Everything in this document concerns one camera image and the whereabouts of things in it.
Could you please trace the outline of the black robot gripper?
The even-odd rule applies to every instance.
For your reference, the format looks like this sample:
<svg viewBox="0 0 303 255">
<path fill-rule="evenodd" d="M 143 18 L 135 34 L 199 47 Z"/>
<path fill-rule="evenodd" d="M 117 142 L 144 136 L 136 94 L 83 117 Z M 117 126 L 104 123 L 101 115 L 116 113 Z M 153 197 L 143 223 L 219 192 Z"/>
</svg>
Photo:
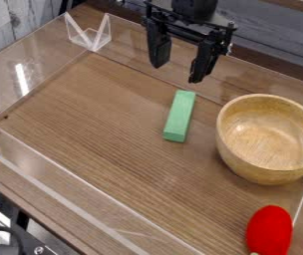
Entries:
<svg viewBox="0 0 303 255">
<path fill-rule="evenodd" d="M 170 60 L 171 36 L 198 44 L 188 81 L 200 83 L 211 74 L 218 57 L 231 48 L 236 24 L 216 12 L 218 0 L 145 0 L 151 65 L 157 69 Z M 216 36 L 206 39 L 215 32 Z"/>
</svg>

